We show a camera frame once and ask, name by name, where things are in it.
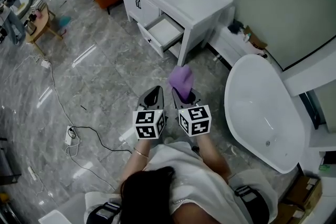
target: coffee table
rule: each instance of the coffee table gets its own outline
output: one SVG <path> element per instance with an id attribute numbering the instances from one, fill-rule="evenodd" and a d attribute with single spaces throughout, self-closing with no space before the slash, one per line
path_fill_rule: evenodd
<path id="1" fill-rule="evenodd" d="M 26 33 L 26 42 L 27 43 L 32 43 L 33 46 L 38 50 L 40 54 L 45 56 L 44 52 L 40 49 L 40 47 L 36 44 L 36 41 L 38 38 L 45 32 L 49 31 L 53 33 L 58 39 L 63 39 L 59 34 L 57 34 L 54 30 L 50 28 L 49 25 L 49 14 L 53 15 L 55 17 L 55 14 L 52 13 L 48 9 L 48 5 L 45 5 L 45 7 L 41 10 L 42 17 L 36 18 L 35 21 L 33 22 L 34 25 L 36 26 L 36 30 L 32 35 L 29 35 Z"/>

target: white cable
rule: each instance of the white cable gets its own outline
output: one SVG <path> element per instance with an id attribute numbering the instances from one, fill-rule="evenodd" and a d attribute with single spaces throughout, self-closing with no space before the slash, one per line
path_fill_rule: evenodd
<path id="1" fill-rule="evenodd" d="M 22 63 L 20 63 L 20 65 L 19 65 L 18 67 L 16 67 L 16 68 L 9 74 L 9 76 L 4 80 L 4 82 L 5 82 L 5 81 L 6 81 L 6 80 L 7 80 L 7 79 L 8 79 L 8 78 L 9 78 L 9 77 L 10 77 L 10 76 L 11 76 L 11 75 L 12 75 L 12 74 L 13 74 L 19 67 L 20 67 L 20 66 L 22 66 L 22 64 L 23 64 L 27 59 L 29 59 L 29 58 L 33 58 L 35 63 L 38 63 L 38 60 L 39 60 L 39 59 L 40 59 L 40 60 L 44 60 L 44 61 L 49 62 L 48 59 L 45 59 L 45 58 L 43 58 L 43 57 L 40 56 L 40 55 L 29 55 L 27 58 L 25 58 L 25 59 L 22 61 Z M 51 74 L 51 79 L 53 80 L 53 87 L 54 87 L 54 91 L 55 91 L 56 96 L 57 96 L 57 101 L 58 101 L 59 105 L 61 106 L 61 108 L 62 108 L 62 110 L 63 110 L 63 113 L 64 113 L 65 117 L 66 117 L 66 118 L 68 119 L 68 121 L 70 122 L 71 126 L 74 126 L 74 124 L 73 124 L 72 121 L 69 119 L 67 113 L 65 112 L 65 110 L 64 110 L 64 108 L 63 108 L 63 105 L 61 104 L 61 102 L 60 102 L 60 100 L 59 100 L 59 95 L 58 95 L 58 92 L 57 92 L 57 90 L 56 90 L 55 80 L 54 80 L 54 76 L 53 76 L 53 65 L 51 64 L 51 62 L 50 62 L 50 74 Z M 115 189 L 115 188 L 113 188 L 113 187 L 111 186 L 111 184 L 109 184 L 109 183 L 108 183 L 107 181 L 105 181 L 104 179 L 100 178 L 100 177 L 99 177 L 96 173 L 94 173 L 92 170 L 90 170 L 90 169 L 88 169 L 88 168 L 84 168 L 84 167 L 82 167 L 82 166 L 79 165 L 75 160 L 72 159 L 72 157 L 77 156 L 77 154 L 78 154 L 79 144 L 81 143 L 81 139 L 80 139 L 79 135 L 76 133 L 75 128 L 73 128 L 73 131 L 75 132 L 75 135 L 76 135 L 76 137 L 78 138 L 78 143 L 77 143 L 76 145 L 73 145 L 73 146 L 67 146 L 67 148 L 65 149 L 65 155 L 66 155 L 67 157 L 70 157 L 70 159 L 71 159 L 75 164 L 77 164 L 80 168 L 90 171 L 90 172 L 93 173 L 98 179 L 100 179 L 101 181 L 103 181 L 103 182 L 105 182 L 106 184 L 108 184 L 112 189 Z M 71 154 L 70 154 L 70 148 L 72 148 L 72 147 L 76 147 L 76 154 L 75 154 L 75 155 L 71 155 Z M 42 183 L 42 190 L 41 190 L 40 192 L 38 192 L 38 193 L 36 194 L 36 196 L 37 196 L 38 194 L 42 193 L 43 190 L 44 190 L 44 184 Z"/>

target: bathroom vanity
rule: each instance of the bathroom vanity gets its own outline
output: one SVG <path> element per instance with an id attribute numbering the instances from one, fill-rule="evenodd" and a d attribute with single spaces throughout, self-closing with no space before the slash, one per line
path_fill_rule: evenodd
<path id="1" fill-rule="evenodd" d="M 201 41 L 205 44 L 221 13 L 234 0 L 124 0 L 127 17 L 135 19 L 142 36 L 164 57 L 171 51 L 179 66 Z"/>

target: bracelet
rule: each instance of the bracelet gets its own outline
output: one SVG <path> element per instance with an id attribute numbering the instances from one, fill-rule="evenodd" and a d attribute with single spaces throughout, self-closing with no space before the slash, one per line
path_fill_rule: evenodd
<path id="1" fill-rule="evenodd" d="M 148 157 L 146 155 L 143 155 L 140 151 L 137 151 L 135 148 L 134 148 L 134 151 L 136 153 L 138 153 L 140 156 L 145 157 L 146 159 L 148 159 Z"/>

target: cabinet door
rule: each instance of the cabinet door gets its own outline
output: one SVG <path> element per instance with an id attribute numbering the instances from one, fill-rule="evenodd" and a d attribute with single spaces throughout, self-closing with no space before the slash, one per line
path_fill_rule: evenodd
<path id="1" fill-rule="evenodd" d="M 143 22 L 143 10 L 141 0 L 124 0 L 127 13 L 138 23 Z"/>
<path id="2" fill-rule="evenodd" d="M 141 0 L 141 9 L 143 13 L 143 22 L 141 25 L 146 26 L 161 14 L 161 11 L 158 7 L 152 4 L 149 0 Z"/>

